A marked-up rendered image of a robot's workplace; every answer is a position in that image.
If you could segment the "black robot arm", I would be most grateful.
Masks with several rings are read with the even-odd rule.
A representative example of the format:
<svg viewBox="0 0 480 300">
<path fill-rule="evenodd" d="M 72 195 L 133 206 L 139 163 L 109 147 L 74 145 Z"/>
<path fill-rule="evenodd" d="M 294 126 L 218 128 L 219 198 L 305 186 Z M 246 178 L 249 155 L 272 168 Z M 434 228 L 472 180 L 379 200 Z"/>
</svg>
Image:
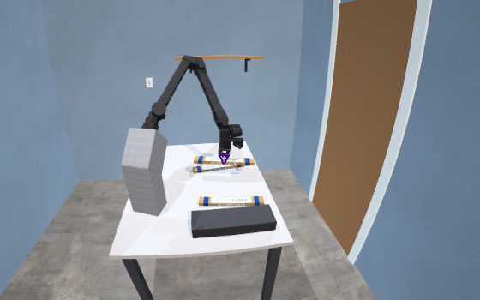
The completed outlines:
<svg viewBox="0 0 480 300">
<path fill-rule="evenodd" d="M 213 113 L 214 121 L 219 129 L 219 138 L 222 140 L 230 139 L 225 141 L 225 149 L 231 149 L 231 141 L 233 141 L 233 146 L 241 149 L 243 147 L 243 138 L 233 137 L 242 136 L 242 129 L 239 124 L 228 124 L 229 118 L 213 89 L 213 85 L 207 75 L 206 65 L 201 57 L 183 56 L 183 60 L 180 62 L 158 102 L 153 104 L 152 110 L 149 112 L 148 117 L 141 128 L 153 128 L 158 131 L 159 121 L 165 119 L 166 107 L 188 69 L 194 70 L 195 76 L 197 76 L 203 92 L 206 95 L 208 104 Z"/>
</svg>

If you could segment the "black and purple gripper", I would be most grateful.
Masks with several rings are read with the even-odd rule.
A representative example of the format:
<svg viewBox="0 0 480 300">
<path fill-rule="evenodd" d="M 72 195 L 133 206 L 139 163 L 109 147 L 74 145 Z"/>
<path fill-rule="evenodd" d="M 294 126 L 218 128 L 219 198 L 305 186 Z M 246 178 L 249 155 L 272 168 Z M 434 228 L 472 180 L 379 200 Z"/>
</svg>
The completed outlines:
<svg viewBox="0 0 480 300">
<path fill-rule="evenodd" d="M 223 165 L 225 165 L 226 161 L 228 160 L 228 158 L 230 157 L 230 154 L 229 152 L 231 151 L 230 149 L 225 149 L 225 141 L 228 141 L 230 139 L 227 139 L 227 140 L 222 140 L 222 139 L 219 139 L 219 152 L 218 152 L 218 156 L 219 158 L 221 159 L 221 162 Z M 226 153 L 223 153 L 226 152 Z M 225 159 L 225 162 L 223 161 L 222 157 L 226 157 Z"/>
</svg>

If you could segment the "white welding electrode pack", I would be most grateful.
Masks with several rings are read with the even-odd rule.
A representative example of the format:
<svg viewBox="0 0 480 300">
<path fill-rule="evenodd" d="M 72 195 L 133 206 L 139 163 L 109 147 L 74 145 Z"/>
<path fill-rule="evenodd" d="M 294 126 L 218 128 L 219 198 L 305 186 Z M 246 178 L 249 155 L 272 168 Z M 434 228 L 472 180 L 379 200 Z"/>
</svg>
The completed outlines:
<svg viewBox="0 0 480 300">
<path fill-rule="evenodd" d="M 201 165 L 201 166 L 194 166 L 193 172 L 195 174 L 195 173 L 219 171 L 219 170 L 238 168 L 238 167 L 244 167 L 244 165 Z"/>
<path fill-rule="evenodd" d="M 236 207 L 236 206 L 255 206 L 264 204 L 263 196 L 244 196 L 244 197 L 209 197 L 204 196 L 199 199 L 199 206 L 205 207 Z"/>
<path fill-rule="evenodd" d="M 226 157 L 222 157 L 225 162 Z M 195 156 L 194 164 L 222 165 L 219 157 Z M 254 159 L 250 158 L 228 158 L 226 165 L 249 165 L 255 166 Z"/>
</svg>

